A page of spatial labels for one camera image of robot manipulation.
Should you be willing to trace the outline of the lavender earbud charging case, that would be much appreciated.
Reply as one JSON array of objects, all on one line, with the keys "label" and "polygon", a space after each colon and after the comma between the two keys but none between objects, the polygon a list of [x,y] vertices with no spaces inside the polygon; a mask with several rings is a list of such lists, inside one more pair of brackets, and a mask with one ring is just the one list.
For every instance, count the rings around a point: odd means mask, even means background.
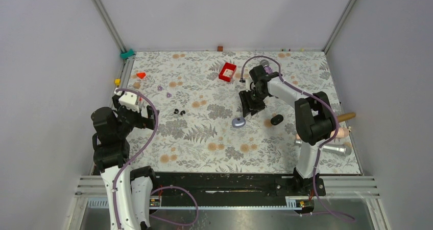
[{"label": "lavender earbud charging case", "polygon": [[245,126],[245,124],[246,124],[246,120],[243,117],[234,118],[232,120],[232,126],[234,128],[242,128]]}]

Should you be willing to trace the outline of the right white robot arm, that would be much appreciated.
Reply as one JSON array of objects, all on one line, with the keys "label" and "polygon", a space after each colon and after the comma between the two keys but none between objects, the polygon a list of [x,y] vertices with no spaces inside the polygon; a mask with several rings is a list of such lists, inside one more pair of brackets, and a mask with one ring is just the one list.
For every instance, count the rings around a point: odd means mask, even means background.
[{"label": "right white robot arm", "polygon": [[338,120],[330,108],[328,96],[323,92],[306,93],[288,86],[278,72],[267,73],[262,65],[249,71],[252,83],[239,92],[242,116],[255,115],[265,109],[267,97],[276,97],[295,111],[295,126],[302,144],[293,177],[281,185],[281,189],[298,195],[316,193],[319,181],[318,163],[320,147],[338,131]]}]

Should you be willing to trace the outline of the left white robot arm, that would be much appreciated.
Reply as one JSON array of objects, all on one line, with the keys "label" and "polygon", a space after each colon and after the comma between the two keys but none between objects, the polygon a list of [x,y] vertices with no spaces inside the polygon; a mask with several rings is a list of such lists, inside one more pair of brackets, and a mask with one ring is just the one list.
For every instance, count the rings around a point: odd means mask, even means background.
[{"label": "left white robot arm", "polygon": [[155,112],[141,97],[119,91],[113,107],[101,107],[91,115],[96,133],[92,137],[93,161],[107,194],[111,229],[150,229],[150,197],[158,190],[151,166],[132,169],[127,136],[134,128],[154,130]]}]

